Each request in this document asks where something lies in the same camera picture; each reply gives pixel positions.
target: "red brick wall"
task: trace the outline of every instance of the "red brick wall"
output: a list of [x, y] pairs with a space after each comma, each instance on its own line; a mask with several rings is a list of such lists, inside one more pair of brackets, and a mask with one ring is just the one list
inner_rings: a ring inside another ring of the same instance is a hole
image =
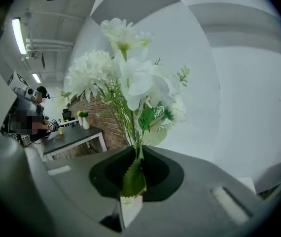
[[106, 110], [104, 103], [99, 97], [94, 98], [91, 95], [90, 103], [86, 99], [80, 101], [76, 98], [69, 106], [69, 110], [71, 111], [72, 117], [75, 118], [77, 117], [77, 111], [88, 112], [89, 124], [103, 130], [103, 137], [108, 150], [128, 145], [112, 114], [105, 115], [101, 118], [97, 117], [98, 113]]

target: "white artificial flower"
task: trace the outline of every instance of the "white artificial flower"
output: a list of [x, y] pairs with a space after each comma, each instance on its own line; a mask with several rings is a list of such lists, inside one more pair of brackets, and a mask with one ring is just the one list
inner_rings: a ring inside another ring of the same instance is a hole
[[143, 46], [147, 46], [149, 42], [151, 42], [154, 39], [151, 33], [144, 33], [144, 32], [140, 32], [140, 34], [137, 37], [143, 41]]
[[113, 73], [109, 53], [103, 50], [93, 50], [75, 60], [66, 79], [75, 96], [81, 94], [81, 98], [83, 98], [83, 91], [85, 91], [87, 101], [90, 102], [90, 93], [92, 92], [96, 97], [99, 88], [103, 88], [104, 84], [113, 78]]
[[141, 57], [130, 58], [126, 62], [119, 59], [121, 89], [131, 111], [139, 107], [140, 100], [147, 95], [149, 102], [156, 107], [169, 93], [168, 84], [161, 78], [160, 67], [146, 61], [147, 49]]
[[173, 99], [175, 100], [175, 103], [172, 103], [171, 106], [168, 108], [172, 115], [173, 115], [173, 122], [174, 123], [179, 123], [185, 121], [185, 105], [182, 101], [182, 98], [177, 95], [174, 96]]
[[126, 25], [126, 19], [121, 20], [118, 18], [113, 18], [111, 21], [104, 20], [101, 23], [101, 29], [105, 36], [110, 40], [112, 48], [118, 48], [121, 51], [127, 51], [132, 48], [146, 46], [151, 38], [149, 33], [141, 33], [140, 36], [137, 35], [133, 23]]

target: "white pot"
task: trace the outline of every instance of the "white pot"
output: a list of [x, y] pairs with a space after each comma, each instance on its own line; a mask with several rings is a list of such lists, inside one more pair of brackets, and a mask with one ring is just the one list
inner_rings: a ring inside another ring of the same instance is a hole
[[79, 122], [80, 125], [83, 125], [82, 117], [78, 116], [78, 122]]
[[90, 125], [88, 123], [87, 117], [82, 118], [83, 120], [83, 129], [88, 130], [90, 128]]

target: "fluorescent light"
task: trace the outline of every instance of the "fluorescent light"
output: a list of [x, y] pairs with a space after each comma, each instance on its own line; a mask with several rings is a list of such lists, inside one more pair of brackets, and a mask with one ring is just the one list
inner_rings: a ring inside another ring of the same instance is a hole
[[11, 23], [12, 23], [14, 36], [16, 37], [16, 41], [17, 41], [20, 53], [27, 54], [26, 48], [24, 47], [24, 43], [23, 43], [23, 39], [22, 39], [20, 19], [19, 18], [12, 19]]
[[33, 73], [32, 76], [36, 80], [37, 83], [41, 83], [40, 78], [38, 78], [37, 73]]

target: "desk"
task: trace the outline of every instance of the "desk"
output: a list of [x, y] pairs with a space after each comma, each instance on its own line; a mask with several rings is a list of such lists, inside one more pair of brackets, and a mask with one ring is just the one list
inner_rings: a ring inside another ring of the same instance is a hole
[[66, 126], [62, 129], [63, 134], [59, 134], [58, 131], [53, 132], [45, 141], [43, 160], [53, 160], [54, 155], [57, 155], [60, 152], [71, 149], [82, 143], [87, 143], [87, 146], [90, 147], [88, 141], [97, 137], [99, 138], [102, 151], [106, 151], [105, 141], [103, 139], [101, 129], [91, 126], [90, 129], [85, 130], [78, 123], [76, 123], [74, 127]]

